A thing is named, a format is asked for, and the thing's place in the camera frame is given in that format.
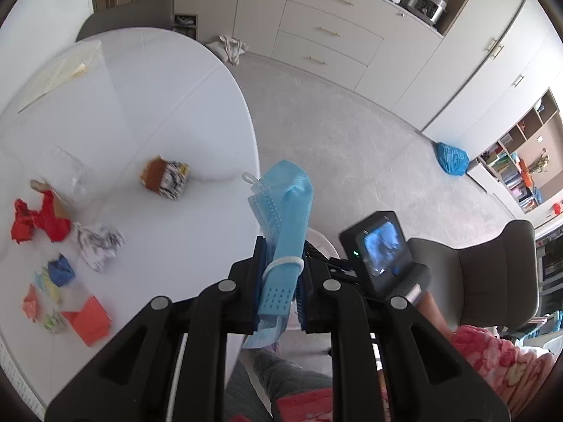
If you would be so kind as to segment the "blue face mask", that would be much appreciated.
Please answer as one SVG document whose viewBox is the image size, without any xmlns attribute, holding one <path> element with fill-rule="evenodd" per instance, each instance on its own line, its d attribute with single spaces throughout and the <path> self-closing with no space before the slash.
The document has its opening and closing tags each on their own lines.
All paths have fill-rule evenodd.
<svg viewBox="0 0 563 422">
<path fill-rule="evenodd" d="M 314 188 L 308 174 L 288 160 L 273 165 L 261 178 L 248 172 L 242 178 L 251 185 L 248 203 L 266 244 L 258 329 L 243 345 L 247 350 L 257 350 L 276 343 L 287 326 L 304 269 L 303 248 Z"/>
</svg>

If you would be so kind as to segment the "white trash bin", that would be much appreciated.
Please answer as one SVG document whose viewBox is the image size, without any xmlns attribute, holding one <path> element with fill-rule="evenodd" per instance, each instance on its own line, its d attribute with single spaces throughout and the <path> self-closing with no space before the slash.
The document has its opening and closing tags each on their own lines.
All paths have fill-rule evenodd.
<svg viewBox="0 0 563 422">
<path fill-rule="evenodd" d="M 306 240 L 327 259 L 340 257 L 336 248 L 332 245 L 328 238 L 319 231 L 308 228 Z"/>
</svg>

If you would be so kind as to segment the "grey chair behind table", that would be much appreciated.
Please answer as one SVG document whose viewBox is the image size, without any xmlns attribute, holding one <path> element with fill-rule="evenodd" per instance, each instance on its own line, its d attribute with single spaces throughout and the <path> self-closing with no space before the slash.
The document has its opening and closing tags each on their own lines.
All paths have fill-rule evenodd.
<svg viewBox="0 0 563 422">
<path fill-rule="evenodd" d="M 175 21 L 174 0 L 135 0 L 90 15 L 75 41 L 122 28 L 161 28 L 170 31 Z"/>
</svg>

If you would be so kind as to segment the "brown patterned snack box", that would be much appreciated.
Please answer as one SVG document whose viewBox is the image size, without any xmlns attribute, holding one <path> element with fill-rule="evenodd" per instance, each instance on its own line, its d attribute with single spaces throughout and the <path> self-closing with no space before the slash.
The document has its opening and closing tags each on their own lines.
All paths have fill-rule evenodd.
<svg viewBox="0 0 563 422">
<path fill-rule="evenodd" d="M 139 178 L 146 190 L 177 201 L 185 189 L 189 171 L 190 167 L 185 163 L 157 156 L 144 165 Z"/>
</svg>

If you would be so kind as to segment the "white tote bag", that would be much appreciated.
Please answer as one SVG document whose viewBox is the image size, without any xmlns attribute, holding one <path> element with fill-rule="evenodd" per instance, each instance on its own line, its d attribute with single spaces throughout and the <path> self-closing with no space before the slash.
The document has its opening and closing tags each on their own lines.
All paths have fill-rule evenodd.
<svg viewBox="0 0 563 422">
<path fill-rule="evenodd" d="M 240 64 L 240 57 L 244 55 L 248 46 L 240 39 L 228 35 L 220 35 L 216 40 L 207 43 L 206 48 L 212 51 L 223 63 L 233 66 Z"/>
</svg>

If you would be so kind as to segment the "orange paper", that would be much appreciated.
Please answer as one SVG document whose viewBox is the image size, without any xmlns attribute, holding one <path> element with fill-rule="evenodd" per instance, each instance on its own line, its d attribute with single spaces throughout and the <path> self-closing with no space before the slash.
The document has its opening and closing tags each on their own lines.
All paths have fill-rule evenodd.
<svg viewBox="0 0 563 422">
<path fill-rule="evenodd" d="M 80 311 L 61 314 L 88 347 L 105 338 L 110 332 L 111 318 L 93 295 L 87 299 Z"/>
</svg>

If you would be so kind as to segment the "clear plastic bottle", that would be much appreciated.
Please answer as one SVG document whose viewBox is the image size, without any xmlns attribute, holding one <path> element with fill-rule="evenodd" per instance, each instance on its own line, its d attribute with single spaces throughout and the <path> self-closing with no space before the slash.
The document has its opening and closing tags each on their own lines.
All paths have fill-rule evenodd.
<svg viewBox="0 0 563 422">
<path fill-rule="evenodd" d="M 94 172 L 58 146 L 48 146 L 37 164 L 39 177 L 67 204 L 86 208 L 95 193 Z"/>
</svg>

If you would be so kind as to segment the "red paper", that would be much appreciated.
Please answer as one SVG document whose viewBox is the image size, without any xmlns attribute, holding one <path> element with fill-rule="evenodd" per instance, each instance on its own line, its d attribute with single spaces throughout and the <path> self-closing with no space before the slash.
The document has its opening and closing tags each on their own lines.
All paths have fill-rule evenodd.
<svg viewBox="0 0 563 422">
<path fill-rule="evenodd" d="M 17 244 L 31 241 L 36 230 L 44 231 L 51 242 L 62 242 L 71 233 L 72 223 L 68 219 L 57 219 L 51 213 L 41 208 L 30 210 L 22 199 L 14 202 L 14 219 L 11 228 L 11 238 Z"/>
</svg>

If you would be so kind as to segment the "shoe shelf niche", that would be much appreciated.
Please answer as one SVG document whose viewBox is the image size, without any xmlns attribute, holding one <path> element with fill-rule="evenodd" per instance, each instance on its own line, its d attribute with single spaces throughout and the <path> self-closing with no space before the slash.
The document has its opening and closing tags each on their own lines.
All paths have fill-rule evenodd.
<svg viewBox="0 0 563 422">
<path fill-rule="evenodd" d="M 196 14 L 176 14 L 174 19 L 173 31 L 178 32 L 190 39 L 197 39 L 197 15 Z"/>
</svg>

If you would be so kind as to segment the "open bookshelf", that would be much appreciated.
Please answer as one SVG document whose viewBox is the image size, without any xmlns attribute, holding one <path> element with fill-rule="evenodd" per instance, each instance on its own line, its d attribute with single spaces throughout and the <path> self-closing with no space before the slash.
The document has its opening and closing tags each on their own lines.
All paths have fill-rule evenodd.
<svg viewBox="0 0 563 422">
<path fill-rule="evenodd" d="M 541 224 L 556 215 L 551 200 L 562 190 L 562 110 L 548 89 L 475 162 L 495 182 L 496 195 L 515 214 L 528 215 L 546 205 Z"/>
</svg>

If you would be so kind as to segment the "small green patterned paper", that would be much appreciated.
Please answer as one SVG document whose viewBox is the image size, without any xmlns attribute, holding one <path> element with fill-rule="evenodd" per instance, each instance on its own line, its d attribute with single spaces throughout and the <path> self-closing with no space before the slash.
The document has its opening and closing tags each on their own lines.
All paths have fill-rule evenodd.
<svg viewBox="0 0 563 422">
<path fill-rule="evenodd" d="M 64 317 L 55 309 L 45 314 L 43 326 L 52 335 L 64 332 L 67 328 Z"/>
</svg>

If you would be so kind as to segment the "yellow blue paper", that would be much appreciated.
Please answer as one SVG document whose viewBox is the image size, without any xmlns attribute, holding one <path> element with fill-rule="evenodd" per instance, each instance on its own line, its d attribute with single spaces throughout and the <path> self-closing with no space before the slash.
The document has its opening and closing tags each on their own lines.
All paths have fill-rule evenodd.
<svg viewBox="0 0 563 422">
<path fill-rule="evenodd" d="M 62 301 L 61 290 L 51 281 L 48 269 L 43 267 L 40 273 L 35 273 L 33 282 L 43 293 L 46 293 L 53 302 L 60 304 Z"/>
</svg>

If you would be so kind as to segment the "white drawer cabinet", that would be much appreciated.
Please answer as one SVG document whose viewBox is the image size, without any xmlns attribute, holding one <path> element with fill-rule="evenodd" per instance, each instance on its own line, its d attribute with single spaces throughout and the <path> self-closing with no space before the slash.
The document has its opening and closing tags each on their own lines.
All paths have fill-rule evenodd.
<svg viewBox="0 0 563 422">
<path fill-rule="evenodd" d="M 251 52 L 391 110 L 443 38 L 386 0 L 239 0 L 234 34 Z"/>
</svg>

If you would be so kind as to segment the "small pink paper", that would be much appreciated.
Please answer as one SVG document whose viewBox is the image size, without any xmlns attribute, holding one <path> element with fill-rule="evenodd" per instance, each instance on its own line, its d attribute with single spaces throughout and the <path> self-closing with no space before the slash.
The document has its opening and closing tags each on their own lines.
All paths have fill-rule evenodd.
<svg viewBox="0 0 563 422">
<path fill-rule="evenodd" d="M 22 302 L 22 310 L 26 317 L 35 323 L 40 314 L 40 304 L 34 284 L 31 284 L 28 293 L 25 295 Z"/>
</svg>

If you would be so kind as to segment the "black white paper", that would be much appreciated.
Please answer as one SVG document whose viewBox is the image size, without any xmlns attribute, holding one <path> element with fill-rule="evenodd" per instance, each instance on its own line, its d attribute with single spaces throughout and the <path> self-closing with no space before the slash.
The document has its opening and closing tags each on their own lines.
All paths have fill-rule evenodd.
<svg viewBox="0 0 563 422">
<path fill-rule="evenodd" d="M 86 264 L 102 273 L 108 260 L 118 254 L 125 244 L 123 235 L 115 228 L 102 224 L 75 223 L 75 241 Z"/>
</svg>

